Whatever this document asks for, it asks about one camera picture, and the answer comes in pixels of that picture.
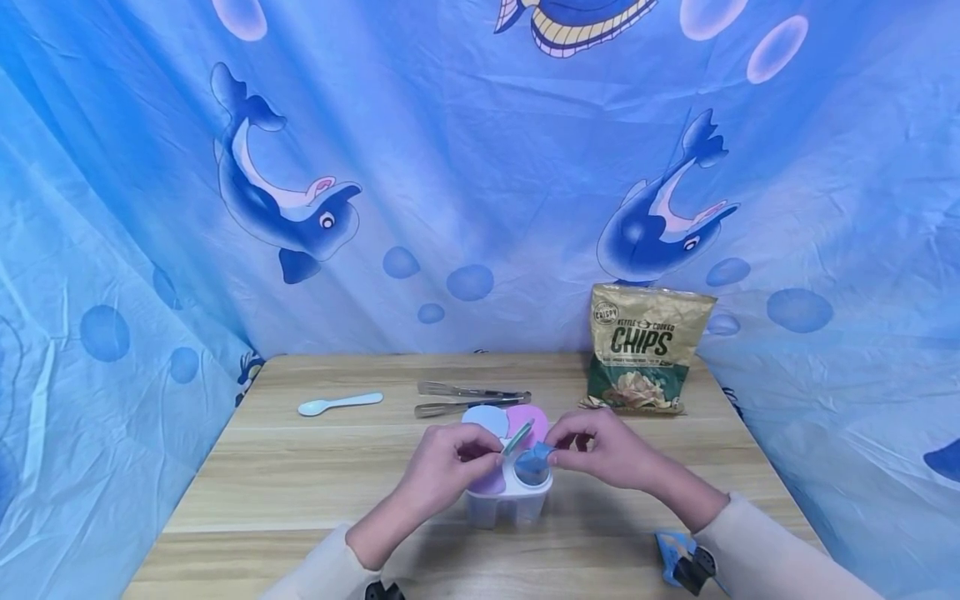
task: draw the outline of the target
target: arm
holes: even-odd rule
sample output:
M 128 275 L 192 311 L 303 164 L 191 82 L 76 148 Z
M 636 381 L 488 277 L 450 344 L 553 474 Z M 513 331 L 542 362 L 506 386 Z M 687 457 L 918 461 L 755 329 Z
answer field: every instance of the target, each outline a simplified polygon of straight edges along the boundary
M 609 409 L 565 415 L 546 442 L 558 448 L 550 455 L 553 465 L 663 502 L 696 532 L 694 539 L 713 556 L 717 579 L 734 600 L 882 600 L 741 496 L 720 492 L 657 452 Z
M 396 489 L 355 525 L 330 533 L 261 600 L 362 600 L 397 547 L 499 467 L 502 449 L 474 423 L 428 427 Z

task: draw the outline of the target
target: wooden table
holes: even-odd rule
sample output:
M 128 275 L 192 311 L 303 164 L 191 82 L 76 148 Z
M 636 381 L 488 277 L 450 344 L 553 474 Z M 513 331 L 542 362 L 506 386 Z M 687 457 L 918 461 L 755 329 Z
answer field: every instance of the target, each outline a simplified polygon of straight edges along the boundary
M 576 407 L 587 358 L 579 354 L 281 356 L 257 377 L 127 591 L 126 598 L 256 598 L 333 527 L 389 492 L 423 429 L 417 381 L 530 390 L 551 422 Z M 381 391 L 374 406 L 315 419 L 316 397 Z M 754 439 L 699 360 L 683 402 L 688 415 L 632 418 L 654 446 L 714 485 L 743 493 L 819 547 Z M 682 529 L 657 501 L 557 472 L 531 531 L 471 530 L 463 501 L 408 539 L 387 564 L 411 600 L 432 598 L 690 598 L 660 577 L 649 532 Z M 714 583 L 702 598 L 726 597 Z

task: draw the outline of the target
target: person's left hand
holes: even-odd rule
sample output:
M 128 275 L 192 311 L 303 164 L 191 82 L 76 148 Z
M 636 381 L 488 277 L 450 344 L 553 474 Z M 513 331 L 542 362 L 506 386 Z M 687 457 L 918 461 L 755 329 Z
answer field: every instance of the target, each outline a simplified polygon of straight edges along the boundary
M 456 503 L 477 479 L 503 463 L 503 444 L 476 423 L 427 427 L 394 495 L 420 522 Z

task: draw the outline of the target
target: black clip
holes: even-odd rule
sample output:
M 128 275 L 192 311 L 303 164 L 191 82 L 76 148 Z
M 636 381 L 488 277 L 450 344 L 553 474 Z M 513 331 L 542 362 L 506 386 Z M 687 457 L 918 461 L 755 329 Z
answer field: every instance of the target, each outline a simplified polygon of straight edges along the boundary
M 382 583 L 374 582 L 367 586 L 367 595 L 364 596 L 364 600 L 406 600 L 406 598 L 397 584 L 384 589 Z
M 677 566 L 673 569 L 673 578 L 695 596 L 700 595 L 700 591 L 707 584 L 707 580 L 715 577 L 716 574 L 716 562 L 713 556 L 702 546 L 697 546 L 692 561 L 686 556 L 681 557 L 677 561 Z

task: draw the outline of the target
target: metal tongs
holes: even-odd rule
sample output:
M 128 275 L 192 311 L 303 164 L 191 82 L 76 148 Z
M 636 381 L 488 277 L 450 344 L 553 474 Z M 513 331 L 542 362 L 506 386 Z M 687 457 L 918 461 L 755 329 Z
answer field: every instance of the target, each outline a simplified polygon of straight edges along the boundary
M 474 406 L 516 406 L 529 404 L 532 395 L 529 392 L 499 392 L 497 390 L 470 390 L 456 386 L 438 383 L 436 381 L 420 381 L 417 391 L 421 396 L 455 396 L 471 398 L 463 402 L 430 402 L 418 404 L 414 407 L 414 417 L 429 419 L 440 415 L 461 413 Z

